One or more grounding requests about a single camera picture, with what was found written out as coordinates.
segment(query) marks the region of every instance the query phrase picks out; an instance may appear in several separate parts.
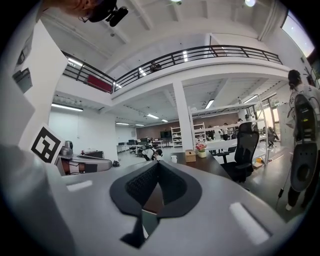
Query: black and white tag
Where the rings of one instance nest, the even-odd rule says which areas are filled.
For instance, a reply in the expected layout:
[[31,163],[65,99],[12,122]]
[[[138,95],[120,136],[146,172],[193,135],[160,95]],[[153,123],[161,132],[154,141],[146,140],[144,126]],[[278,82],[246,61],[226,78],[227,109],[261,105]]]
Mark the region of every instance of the black and white tag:
[[54,164],[64,143],[63,139],[43,123],[31,144],[31,151],[45,163]]

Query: floor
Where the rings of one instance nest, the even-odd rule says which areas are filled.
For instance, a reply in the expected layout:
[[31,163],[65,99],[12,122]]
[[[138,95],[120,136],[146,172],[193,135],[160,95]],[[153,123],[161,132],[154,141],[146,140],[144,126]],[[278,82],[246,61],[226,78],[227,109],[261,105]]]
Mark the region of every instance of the floor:
[[[260,148],[257,148],[257,150],[264,151],[265,145],[266,144],[262,142],[260,144]],[[170,161],[171,153],[182,152],[182,149],[179,147],[164,147],[162,151],[162,159],[165,161]],[[227,160],[233,161],[233,155],[230,155]],[[282,147],[279,142],[275,142],[274,146],[269,149],[269,159],[272,159],[272,161],[267,165],[263,165],[262,167],[256,169],[252,175],[247,178],[246,183],[243,185],[243,187],[250,189],[251,193],[274,208],[286,222],[303,212],[303,209],[300,207],[303,201],[303,193],[300,195],[297,205],[291,211],[286,211],[285,209],[285,206],[288,202],[290,177],[288,178],[286,185],[285,182],[290,170],[291,155],[292,154],[288,149]],[[126,168],[130,165],[143,163],[146,161],[144,158],[137,157],[134,153],[130,154],[129,151],[119,153],[118,158],[120,163],[119,168]],[[222,157],[216,157],[216,159],[219,163],[223,163]],[[278,200],[279,191],[284,185],[284,193]],[[153,221],[154,216],[149,217],[147,213],[144,215],[146,219],[149,218]]]

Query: small wooden box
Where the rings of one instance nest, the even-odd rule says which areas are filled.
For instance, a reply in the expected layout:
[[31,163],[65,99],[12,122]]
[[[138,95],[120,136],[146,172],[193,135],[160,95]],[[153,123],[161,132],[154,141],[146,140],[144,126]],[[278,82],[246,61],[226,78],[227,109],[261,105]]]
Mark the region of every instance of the small wooden box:
[[196,161],[196,153],[193,150],[186,150],[185,151],[185,161],[187,163],[195,162]]

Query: fluorescent light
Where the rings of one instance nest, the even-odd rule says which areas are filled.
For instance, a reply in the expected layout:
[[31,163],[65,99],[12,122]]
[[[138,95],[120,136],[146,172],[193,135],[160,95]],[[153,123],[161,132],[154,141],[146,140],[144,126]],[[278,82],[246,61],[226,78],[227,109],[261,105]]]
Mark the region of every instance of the fluorescent light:
[[76,60],[74,60],[74,59],[72,59],[72,58],[68,58],[68,61],[73,62],[74,64],[77,64],[77,65],[79,65],[80,67],[83,66],[82,63],[80,63],[80,62],[78,62],[78,61],[76,61]]
[[214,99],[210,100],[209,103],[206,105],[205,109],[207,110],[208,108],[210,108],[211,104],[214,103]]
[[253,96],[252,98],[246,100],[244,103],[248,103],[249,101],[253,100],[254,98],[258,97],[258,95]]
[[56,104],[56,103],[52,103],[51,106],[56,107],[56,108],[60,108],[60,109],[74,110],[74,111],[79,111],[79,112],[84,111],[82,108],[79,108],[79,107],[66,106],[66,105]]
[[139,71],[144,77],[147,75],[141,67],[139,67]]
[[113,82],[113,85],[119,88],[122,88],[122,86],[120,86],[119,84],[116,84],[115,82]]
[[184,62],[188,61],[188,54],[186,51],[183,52]]
[[147,114],[148,117],[154,118],[154,119],[159,119],[159,117],[153,115],[153,114]]
[[249,7],[252,7],[256,4],[256,0],[245,0],[244,2]]

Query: black metal railing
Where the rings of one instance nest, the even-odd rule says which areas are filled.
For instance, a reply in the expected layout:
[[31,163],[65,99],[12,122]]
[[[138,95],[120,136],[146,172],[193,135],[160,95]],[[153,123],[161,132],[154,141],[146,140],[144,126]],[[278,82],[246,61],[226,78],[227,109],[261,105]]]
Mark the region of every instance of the black metal railing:
[[253,58],[282,64],[278,55],[269,51],[235,45],[207,45],[175,51],[150,60],[124,74],[115,82],[121,87],[125,87],[151,73],[179,65],[184,62],[220,57]]
[[86,85],[92,86],[98,90],[106,93],[112,93],[115,84],[115,79],[96,69],[95,67],[85,63],[84,61],[68,54],[64,51],[62,53],[72,60],[69,60],[63,75],[82,82]]
[[[101,72],[95,67],[83,62],[82,60],[66,53],[63,51],[63,54],[68,58],[71,58],[80,64],[78,65],[74,62],[69,62],[63,74],[67,77],[73,78],[77,81],[80,81],[86,85],[95,87],[99,90],[112,93],[115,92],[122,87],[125,87],[132,82],[145,77],[151,73],[157,72],[159,70],[163,70],[175,65],[179,65],[185,62],[203,60],[203,59],[211,59],[211,58],[221,58],[221,57],[240,57],[240,58],[252,58],[252,59],[260,59],[268,62],[274,62],[282,65],[281,60],[277,54],[274,54],[269,51],[255,49],[251,47],[245,46],[235,46],[235,45],[207,45],[207,46],[199,46],[188,48],[184,50],[179,50],[175,52],[171,52],[164,56],[155,58],[146,62],[143,65],[136,67],[135,69],[129,71],[118,79],[113,79],[107,74]],[[97,86],[95,82],[92,82],[92,76],[97,78],[98,80],[103,81],[111,86],[110,91],[106,91],[101,88],[101,86]]]

